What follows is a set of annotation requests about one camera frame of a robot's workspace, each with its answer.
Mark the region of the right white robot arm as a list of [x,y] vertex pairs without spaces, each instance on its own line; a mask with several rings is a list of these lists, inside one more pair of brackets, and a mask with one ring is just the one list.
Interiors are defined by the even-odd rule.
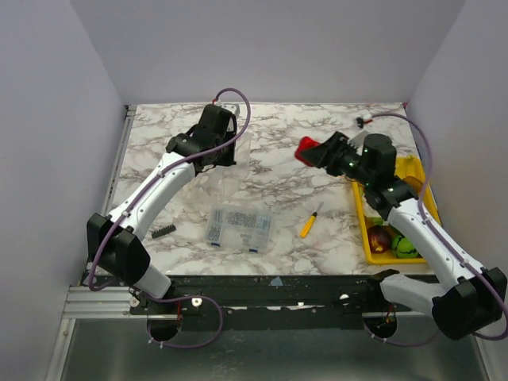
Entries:
[[469,256],[436,223],[421,197],[395,173],[397,152],[391,139],[369,134],[362,149],[343,133],[318,143],[303,137],[295,157],[310,167],[346,176],[361,184],[367,204],[414,246],[434,271],[436,283],[385,271],[378,284],[365,291],[367,305],[376,311],[392,303],[432,318],[448,338],[459,340],[507,315],[507,278],[497,267],[486,269]]

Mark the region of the yellow banana bunch toy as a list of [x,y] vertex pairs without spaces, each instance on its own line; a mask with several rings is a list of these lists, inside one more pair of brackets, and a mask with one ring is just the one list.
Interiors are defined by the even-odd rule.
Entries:
[[405,171],[414,171],[415,165],[418,163],[418,159],[415,156],[406,156],[400,159],[400,167]]

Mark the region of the red bell pepper toy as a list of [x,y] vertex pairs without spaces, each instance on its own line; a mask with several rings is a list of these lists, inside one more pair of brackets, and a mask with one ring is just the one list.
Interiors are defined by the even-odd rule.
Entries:
[[299,141],[298,147],[294,153],[295,159],[305,164],[307,167],[314,167],[313,161],[307,158],[308,154],[306,152],[318,147],[320,144],[320,142],[310,137],[303,137]]

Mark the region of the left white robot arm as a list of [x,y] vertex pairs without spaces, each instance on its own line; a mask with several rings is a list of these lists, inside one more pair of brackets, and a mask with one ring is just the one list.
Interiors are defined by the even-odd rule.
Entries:
[[204,107],[198,123],[172,137],[159,163],[143,183],[107,215],[93,214],[87,222],[88,277],[97,268],[148,294],[160,314],[175,307],[171,280],[152,263],[142,244],[156,217],[207,166],[236,163],[235,140],[240,108],[213,102]]

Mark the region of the black toothed plastic part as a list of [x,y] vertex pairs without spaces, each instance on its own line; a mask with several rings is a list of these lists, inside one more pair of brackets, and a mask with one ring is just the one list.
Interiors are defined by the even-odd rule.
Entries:
[[176,231],[176,227],[173,224],[166,225],[164,227],[152,231],[152,239],[167,236],[168,234],[171,234],[174,231]]

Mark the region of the clear screw organizer box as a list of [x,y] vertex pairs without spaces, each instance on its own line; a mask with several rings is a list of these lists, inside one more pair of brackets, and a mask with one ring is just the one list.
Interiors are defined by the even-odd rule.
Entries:
[[273,227],[269,211],[215,204],[210,209],[204,240],[215,247],[265,253]]

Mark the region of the clear zip top bag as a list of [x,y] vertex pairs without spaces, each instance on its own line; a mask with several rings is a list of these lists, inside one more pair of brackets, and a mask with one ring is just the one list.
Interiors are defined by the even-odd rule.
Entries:
[[236,142],[231,167],[215,167],[197,178],[196,187],[210,201],[225,202],[240,188],[250,172],[252,134],[244,133]]

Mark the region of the dark purple onion toy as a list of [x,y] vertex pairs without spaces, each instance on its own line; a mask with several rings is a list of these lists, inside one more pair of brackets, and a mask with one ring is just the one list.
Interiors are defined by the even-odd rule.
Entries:
[[383,253],[391,249],[392,237],[381,225],[373,225],[367,230],[371,252]]

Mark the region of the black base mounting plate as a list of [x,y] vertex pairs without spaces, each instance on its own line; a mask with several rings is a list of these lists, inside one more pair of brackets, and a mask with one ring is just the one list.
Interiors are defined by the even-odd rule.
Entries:
[[186,331],[361,329],[390,309],[369,275],[176,275],[162,301],[130,313]]

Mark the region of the yellow plastic tray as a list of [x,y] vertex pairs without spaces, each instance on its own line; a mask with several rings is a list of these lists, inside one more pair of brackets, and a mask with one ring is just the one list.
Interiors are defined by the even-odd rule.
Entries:
[[[414,171],[405,171],[402,167],[400,167],[400,159],[399,157],[396,160],[395,165],[395,174],[404,180],[407,176],[413,176],[420,179],[422,182],[425,182],[425,172],[421,161],[418,159],[418,163],[415,165]],[[396,264],[427,264],[427,262],[419,255],[419,257],[414,259],[399,259],[396,257],[392,249],[387,250],[383,253],[373,253],[370,250],[368,243],[368,233],[367,230],[373,225],[381,225],[385,230],[391,235],[392,240],[395,236],[399,235],[397,229],[393,228],[386,221],[384,221],[366,202],[364,198],[364,187],[357,182],[352,182],[352,191],[356,205],[356,212],[358,215],[359,223],[360,223],[360,231],[362,237],[362,244],[364,248],[364,256],[366,261],[372,265],[396,265]]]

